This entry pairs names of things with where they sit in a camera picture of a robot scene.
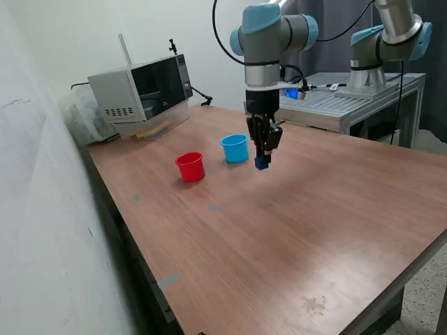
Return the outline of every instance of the metal rod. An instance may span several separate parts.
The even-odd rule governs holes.
[[[124,42],[124,37],[122,33],[118,34],[119,41],[121,42],[121,46],[123,47],[124,56],[126,56],[127,64],[132,65],[131,56],[129,55],[129,51],[127,50],[126,42]]]

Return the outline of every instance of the metal grate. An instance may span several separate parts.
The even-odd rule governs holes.
[[[110,108],[108,110],[105,110],[105,113],[109,117],[116,117],[116,118],[133,117],[133,108],[132,107]]]

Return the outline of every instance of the gray tape mark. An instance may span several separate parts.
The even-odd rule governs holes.
[[[159,283],[160,290],[163,290],[164,288],[166,288],[166,286],[169,286],[170,284],[178,281],[179,279],[180,279],[180,274],[178,272],[175,272],[172,276],[169,276],[168,278],[163,279]]]

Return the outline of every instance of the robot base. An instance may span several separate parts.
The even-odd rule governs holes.
[[[382,66],[371,70],[351,70],[347,88],[335,92],[335,96],[372,101],[398,89],[398,83],[389,83],[394,79],[385,79]]]

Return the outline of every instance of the red cup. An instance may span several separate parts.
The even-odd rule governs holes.
[[[192,183],[203,179],[205,176],[205,168],[202,162],[203,155],[198,151],[188,152],[179,156],[175,160],[175,164],[182,173],[182,178],[186,183]]]

